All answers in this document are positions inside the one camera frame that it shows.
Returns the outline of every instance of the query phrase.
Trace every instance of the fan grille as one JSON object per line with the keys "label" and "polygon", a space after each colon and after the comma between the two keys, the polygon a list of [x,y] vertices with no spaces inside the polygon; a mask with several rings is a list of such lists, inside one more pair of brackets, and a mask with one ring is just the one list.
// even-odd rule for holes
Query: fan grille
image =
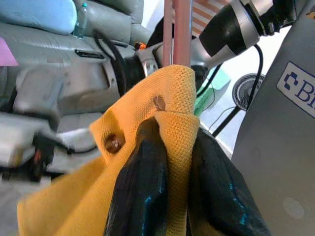
{"label": "fan grille", "polygon": [[[244,111],[247,110],[247,105],[249,102],[252,86],[254,84],[256,75],[257,74],[254,74],[254,73],[244,75],[235,83],[233,87],[233,92],[232,92],[233,100],[235,104]],[[265,78],[264,75],[261,75],[259,77],[254,97],[257,93],[257,90],[261,86],[261,83],[264,80],[264,78]]]}

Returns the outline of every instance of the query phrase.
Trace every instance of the white sticker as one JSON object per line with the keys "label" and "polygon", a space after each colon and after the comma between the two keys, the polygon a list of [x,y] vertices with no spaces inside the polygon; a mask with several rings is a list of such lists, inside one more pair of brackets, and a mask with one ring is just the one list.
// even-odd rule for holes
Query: white sticker
{"label": "white sticker", "polygon": [[315,118],[315,76],[289,62],[277,88],[288,99]]}

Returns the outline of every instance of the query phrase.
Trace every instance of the green object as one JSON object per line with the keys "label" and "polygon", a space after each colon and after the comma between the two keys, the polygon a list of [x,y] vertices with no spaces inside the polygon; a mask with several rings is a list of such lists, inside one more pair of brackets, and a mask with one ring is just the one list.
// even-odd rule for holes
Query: green object
{"label": "green object", "polygon": [[[208,78],[211,77],[214,70],[215,69],[213,68],[210,71]],[[222,69],[220,69],[209,87],[200,97],[196,99],[193,114],[195,116],[200,116],[207,106],[210,104],[213,106],[225,93],[230,81],[231,79],[229,76]],[[205,80],[197,94],[206,86],[207,82],[208,80]]]}

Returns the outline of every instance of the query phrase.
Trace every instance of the metal pole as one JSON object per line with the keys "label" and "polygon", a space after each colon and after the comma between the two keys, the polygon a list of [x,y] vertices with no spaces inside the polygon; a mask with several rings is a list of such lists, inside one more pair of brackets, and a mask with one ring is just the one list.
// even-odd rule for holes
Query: metal pole
{"label": "metal pole", "polygon": [[165,0],[163,23],[163,66],[172,64],[172,0]]}
{"label": "metal pole", "polygon": [[174,64],[190,67],[192,0],[174,0],[174,7]]}
{"label": "metal pole", "polygon": [[225,127],[226,125],[235,117],[235,115],[240,111],[239,107],[235,107],[233,111],[225,118],[225,120],[220,124],[220,126],[212,133],[213,137],[216,137]]}

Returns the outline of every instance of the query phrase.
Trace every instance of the yellow mesh fabric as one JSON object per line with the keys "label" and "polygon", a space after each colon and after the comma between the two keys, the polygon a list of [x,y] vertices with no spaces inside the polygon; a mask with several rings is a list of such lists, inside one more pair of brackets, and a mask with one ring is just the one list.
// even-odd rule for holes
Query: yellow mesh fabric
{"label": "yellow mesh fabric", "polygon": [[[165,112],[157,111],[156,96],[165,101]],[[135,147],[136,130],[155,116],[168,152],[167,235],[184,236],[191,152],[199,127],[192,115],[195,96],[194,72],[179,65],[138,83],[90,126],[102,157],[18,204],[20,235],[101,236],[117,175]],[[104,146],[112,133],[126,140],[116,154]]]}

